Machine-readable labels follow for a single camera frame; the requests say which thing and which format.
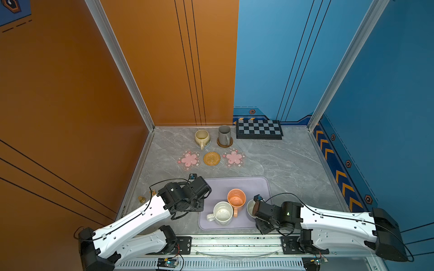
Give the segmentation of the black chessboard box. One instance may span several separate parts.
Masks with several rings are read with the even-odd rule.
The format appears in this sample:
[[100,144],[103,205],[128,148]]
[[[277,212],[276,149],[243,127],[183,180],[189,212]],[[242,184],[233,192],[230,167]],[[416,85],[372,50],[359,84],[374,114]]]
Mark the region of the black chessboard box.
[[238,119],[236,137],[252,140],[281,140],[283,131],[278,120]]

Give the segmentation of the lilac mug cream inside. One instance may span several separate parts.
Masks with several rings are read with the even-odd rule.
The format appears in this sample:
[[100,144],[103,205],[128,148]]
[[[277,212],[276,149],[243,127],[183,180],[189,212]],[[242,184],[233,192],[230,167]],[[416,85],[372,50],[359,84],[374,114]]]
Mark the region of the lilac mug cream inside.
[[247,213],[248,213],[248,215],[249,215],[252,219],[255,219],[255,218],[256,218],[256,217],[253,215],[253,209],[254,209],[254,206],[255,206],[255,201],[254,201],[254,199],[248,201],[247,206],[246,206]]

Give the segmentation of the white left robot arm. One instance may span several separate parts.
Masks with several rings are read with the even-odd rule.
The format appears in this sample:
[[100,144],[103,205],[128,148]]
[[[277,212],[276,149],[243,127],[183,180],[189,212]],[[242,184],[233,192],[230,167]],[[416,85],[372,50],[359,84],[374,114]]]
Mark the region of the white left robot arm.
[[85,271],[112,271],[120,264],[146,254],[177,254],[177,236],[168,225],[143,235],[156,223],[200,212],[212,189],[203,178],[171,182],[142,207],[103,228],[78,233],[80,260]]

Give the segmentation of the white cream mug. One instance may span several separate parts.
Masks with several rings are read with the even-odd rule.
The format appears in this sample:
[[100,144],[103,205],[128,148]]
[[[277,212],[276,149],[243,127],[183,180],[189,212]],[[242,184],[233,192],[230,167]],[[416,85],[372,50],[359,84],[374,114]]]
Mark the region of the white cream mug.
[[206,216],[209,222],[216,222],[220,226],[227,226],[234,216],[234,209],[228,202],[219,202],[214,206],[213,212]]

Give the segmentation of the speckled grey mug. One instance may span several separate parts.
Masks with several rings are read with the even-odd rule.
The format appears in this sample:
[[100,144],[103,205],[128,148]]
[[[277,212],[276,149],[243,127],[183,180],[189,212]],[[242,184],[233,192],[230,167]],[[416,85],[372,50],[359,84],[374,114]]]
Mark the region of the speckled grey mug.
[[231,143],[231,128],[228,125],[222,125],[219,127],[218,140],[220,145],[229,146]]

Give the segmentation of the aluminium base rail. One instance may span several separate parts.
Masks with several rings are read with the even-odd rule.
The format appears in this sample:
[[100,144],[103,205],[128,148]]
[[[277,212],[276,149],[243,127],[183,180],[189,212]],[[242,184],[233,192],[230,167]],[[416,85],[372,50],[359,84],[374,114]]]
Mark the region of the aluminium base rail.
[[[303,257],[326,257],[321,271],[386,271],[371,252],[334,249],[327,255],[291,253],[279,234],[194,234],[178,246],[177,256],[142,255],[118,271],[305,271]],[[175,269],[157,270],[158,258],[177,259]]]

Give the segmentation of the beige yellow mug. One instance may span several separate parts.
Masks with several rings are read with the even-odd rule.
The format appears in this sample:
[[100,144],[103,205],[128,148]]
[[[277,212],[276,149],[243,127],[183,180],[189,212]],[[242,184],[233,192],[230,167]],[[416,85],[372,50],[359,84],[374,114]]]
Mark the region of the beige yellow mug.
[[194,135],[195,142],[210,141],[210,134],[206,130],[198,130]]

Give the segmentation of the lilac plastic tray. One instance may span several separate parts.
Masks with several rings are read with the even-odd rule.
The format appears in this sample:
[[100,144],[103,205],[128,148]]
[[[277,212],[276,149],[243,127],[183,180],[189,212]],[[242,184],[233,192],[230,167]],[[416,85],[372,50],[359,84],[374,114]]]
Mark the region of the lilac plastic tray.
[[[203,211],[200,213],[199,227],[202,230],[231,230],[231,229],[255,229],[255,219],[252,219],[246,210],[248,201],[255,195],[261,195],[263,199],[271,196],[269,181],[265,177],[234,177],[234,178],[208,178],[206,182],[212,188],[211,194],[204,201]],[[246,195],[246,203],[238,217],[233,217],[227,226],[220,226],[216,222],[209,222],[206,216],[213,212],[214,206],[219,202],[228,202],[227,195],[232,189],[240,189]]]

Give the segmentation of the right green circuit board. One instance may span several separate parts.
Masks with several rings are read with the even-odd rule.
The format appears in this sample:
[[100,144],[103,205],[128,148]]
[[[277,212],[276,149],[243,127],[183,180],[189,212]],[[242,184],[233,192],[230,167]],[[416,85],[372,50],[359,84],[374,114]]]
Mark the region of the right green circuit board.
[[303,266],[305,271],[320,271],[321,265],[328,262],[326,257],[303,257]]

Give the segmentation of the green circuit board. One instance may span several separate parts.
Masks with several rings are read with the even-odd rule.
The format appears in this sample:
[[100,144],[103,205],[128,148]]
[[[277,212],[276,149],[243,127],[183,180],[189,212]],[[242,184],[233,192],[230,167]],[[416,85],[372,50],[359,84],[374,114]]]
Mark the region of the green circuit board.
[[321,265],[328,262],[326,257],[303,257],[303,266],[305,271],[320,271]]
[[170,270],[175,269],[179,265],[177,259],[174,258],[158,258],[157,261],[157,270]]

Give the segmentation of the woven rattan round coaster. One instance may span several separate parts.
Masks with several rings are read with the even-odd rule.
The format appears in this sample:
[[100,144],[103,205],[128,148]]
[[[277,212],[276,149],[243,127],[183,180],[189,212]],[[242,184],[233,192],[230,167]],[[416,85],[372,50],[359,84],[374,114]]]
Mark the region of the woven rattan round coaster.
[[217,166],[220,163],[220,155],[217,152],[208,152],[203,156],[203,162],[210,167]]

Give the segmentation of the pink flower silicone coaster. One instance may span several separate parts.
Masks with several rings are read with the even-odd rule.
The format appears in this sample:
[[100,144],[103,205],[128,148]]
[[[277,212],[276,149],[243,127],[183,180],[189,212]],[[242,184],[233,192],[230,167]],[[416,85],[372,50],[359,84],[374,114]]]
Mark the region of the pink flower silicone coaster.
[[241,168],[245,164],[246,155],[238,149],[232,148],[222,154],[228,168]]

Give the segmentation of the left green circuit board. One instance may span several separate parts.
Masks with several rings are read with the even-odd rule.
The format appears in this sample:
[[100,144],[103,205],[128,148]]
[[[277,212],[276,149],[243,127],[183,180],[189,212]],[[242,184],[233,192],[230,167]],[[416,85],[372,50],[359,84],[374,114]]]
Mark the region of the left green circuit board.
[[179,265],[177,259],[174,258],[158,258],[157,261],[157,270],[170,270],[175,269]]

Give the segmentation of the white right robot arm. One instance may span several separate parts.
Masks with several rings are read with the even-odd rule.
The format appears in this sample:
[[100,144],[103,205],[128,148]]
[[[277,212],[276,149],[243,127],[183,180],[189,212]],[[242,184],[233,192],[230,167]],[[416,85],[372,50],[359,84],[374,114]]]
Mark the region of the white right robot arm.
[[256,201],[252,210],[261,234],[287,232],[291,253],[327,255],[334,249],[369,251],[393,262],[408,262],[398,222],[384,209],[336,212],[296,202],[280,206]]

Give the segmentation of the orange mug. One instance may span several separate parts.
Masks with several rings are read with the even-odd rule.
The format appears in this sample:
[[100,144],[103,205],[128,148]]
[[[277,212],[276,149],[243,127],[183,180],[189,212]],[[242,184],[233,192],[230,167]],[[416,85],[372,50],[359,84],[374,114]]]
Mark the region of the orange mug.
[[233,208],[233,216],[238,217],[238,214],[246,203],[246,195],[240,189],[232,189],[227,195],[227,201]]

